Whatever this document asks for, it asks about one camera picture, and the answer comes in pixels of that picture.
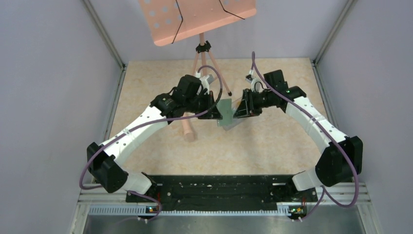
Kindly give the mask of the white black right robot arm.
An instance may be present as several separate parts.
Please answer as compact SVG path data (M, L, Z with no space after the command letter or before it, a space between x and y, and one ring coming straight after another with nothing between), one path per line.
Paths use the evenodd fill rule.
M300 87L288 86L282 70L266 73L264 81L252 74L248 74L245 79L251 88L243 90L233 118L257 117L263 108L280 108L301 125L321 153L314 168L288 179L285 193L290 200L300 200L305 190L317 186L331 187L361 173L361 139L349 137L331 124Z

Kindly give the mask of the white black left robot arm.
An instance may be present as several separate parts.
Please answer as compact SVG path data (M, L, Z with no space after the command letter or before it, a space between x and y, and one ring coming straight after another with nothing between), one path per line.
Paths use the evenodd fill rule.
M108 193L132 190L144 201L156 196L154 182L143 173L130 173L124 168L128 157L151 135L173 121L190 118L222 119L218 101L209 89L212 75L185 75L176 87L150 102L144 112L121 132L102 143L87 147L86 171L96 179L97 188Z

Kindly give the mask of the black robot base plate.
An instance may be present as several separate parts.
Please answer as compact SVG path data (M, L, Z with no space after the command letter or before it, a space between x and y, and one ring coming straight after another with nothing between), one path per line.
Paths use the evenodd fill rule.
M245 199L263 199L265 203L318 200L314 188L292 193L286 183L290 175L153 175L157 183L148 196L171 205L182 199L185 204L205 206L219 198L233 206Z

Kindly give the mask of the green leather card holder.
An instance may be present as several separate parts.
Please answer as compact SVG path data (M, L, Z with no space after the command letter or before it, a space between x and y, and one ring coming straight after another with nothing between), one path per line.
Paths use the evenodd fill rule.
M218 104L217 108L222 115L222 118L217 120L218 127L226 127L232 124L233 122L233 111L232 111L232 99L221 99Z

